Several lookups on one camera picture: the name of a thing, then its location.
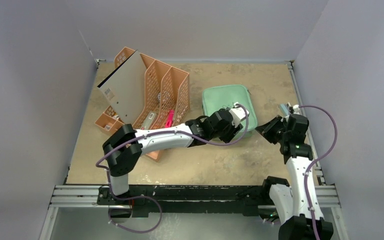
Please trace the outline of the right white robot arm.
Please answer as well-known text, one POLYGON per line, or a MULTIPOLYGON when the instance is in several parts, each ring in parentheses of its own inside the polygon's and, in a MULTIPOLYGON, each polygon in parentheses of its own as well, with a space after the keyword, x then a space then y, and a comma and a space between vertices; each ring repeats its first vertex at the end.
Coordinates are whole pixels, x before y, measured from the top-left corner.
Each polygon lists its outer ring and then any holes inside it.
POLYGON ((280 227, 280 240, 330 240, 334 235, 331 222, 325 220, 314 183, 310 182, 314 156, 307 144, 309 120, 300 114, 277 115, 256 127, 256 131, 271 144, 280 145, 280 153, 289 173, 290 182, 269 176, 260 196, 274 203, 280 227))

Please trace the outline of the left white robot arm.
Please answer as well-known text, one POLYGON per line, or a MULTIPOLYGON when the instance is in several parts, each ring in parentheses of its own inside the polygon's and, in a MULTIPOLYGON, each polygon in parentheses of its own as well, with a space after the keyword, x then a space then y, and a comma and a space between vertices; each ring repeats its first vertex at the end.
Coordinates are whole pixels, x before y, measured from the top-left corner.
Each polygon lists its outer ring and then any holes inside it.
POLYGON ((107 162, 104 169, 111 188, 110 199, 118 205, 128 201, 128 174, 141 156, 172 148, 232 145, 234 137, 248 127, 248 115, 246 109, 236 105, 168 128, 142 130, 123 125, 102 145, 104 157, 96 164, 100 168, 103 161, 107 162))

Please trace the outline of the mint green storage case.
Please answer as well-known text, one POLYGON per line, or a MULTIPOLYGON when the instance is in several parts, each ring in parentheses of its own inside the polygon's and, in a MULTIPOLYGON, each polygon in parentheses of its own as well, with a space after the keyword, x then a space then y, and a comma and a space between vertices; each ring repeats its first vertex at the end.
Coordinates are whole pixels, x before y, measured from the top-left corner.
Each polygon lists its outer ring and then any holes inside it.
POLYGON ((206 88, 202 92, 202 111, 204 115, 210 116, 215 111, 233 107, 235 103, 243 105, 248 116, 248 128, 244 138, 253 135, 257 127, 257 116, 248 89, 241 84, 222 85, 206 88))

